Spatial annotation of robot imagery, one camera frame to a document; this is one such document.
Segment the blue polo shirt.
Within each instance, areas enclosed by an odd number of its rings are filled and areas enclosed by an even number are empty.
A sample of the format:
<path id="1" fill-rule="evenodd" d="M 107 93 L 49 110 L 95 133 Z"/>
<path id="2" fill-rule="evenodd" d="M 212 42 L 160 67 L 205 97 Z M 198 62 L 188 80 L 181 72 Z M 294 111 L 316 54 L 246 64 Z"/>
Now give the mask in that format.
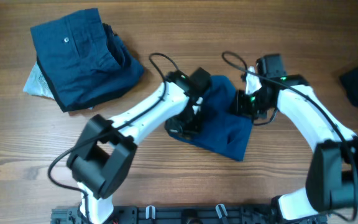
<path id="1" fill-rule="evenodd" d="M 227 77 L 213 75 L 211 87 L 203 95 L 201 132 L 188 139 L 176 134 L 170 137 L 243 161 L 253 124 L 248 118 L 230 114 L 235 95 L 236 89 Z"/>

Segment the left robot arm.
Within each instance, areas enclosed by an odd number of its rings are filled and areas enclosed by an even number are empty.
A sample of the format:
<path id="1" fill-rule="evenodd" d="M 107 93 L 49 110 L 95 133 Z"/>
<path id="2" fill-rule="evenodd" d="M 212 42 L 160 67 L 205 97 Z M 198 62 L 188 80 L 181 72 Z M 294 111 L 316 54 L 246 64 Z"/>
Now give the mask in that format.
<path id="1" fill-rule="evenodd" d="M 202 96 L 210 86 L 211 75 L 202 68 L 190 76 L 170 72 L 130 110 L 109 119 L 97 114 L 87 122 L 67 160 L 83 197 L 77 223 L 112 219 L 112 195 L 127 177 L 137 146 L 161 124 L 181 138 L 200 133 Z"/>

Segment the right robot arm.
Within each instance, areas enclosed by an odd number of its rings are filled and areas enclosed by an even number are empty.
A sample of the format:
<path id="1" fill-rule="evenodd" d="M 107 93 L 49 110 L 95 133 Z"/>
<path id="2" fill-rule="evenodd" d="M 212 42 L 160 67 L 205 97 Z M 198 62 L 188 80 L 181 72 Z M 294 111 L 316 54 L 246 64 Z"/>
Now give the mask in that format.
<path id="1" fill-rule="evenodd" d="M 318 100 L 301 75 L 288 75 L 279 54 L 266 55 L 255 70 L 233 64 L 243 72 L 249 89 L 240 91 L 234 113 L 250 119 L 265 116 L 267 110 L 281 112 L 298 128 L 312 152 L 305 186 L 276 196 L 270 205 L 247 207 L 264 223 L 302 223 L 326 221 L 335 215 L 347 222 L 358 216 L 358 136 L 341 124 Z"/>

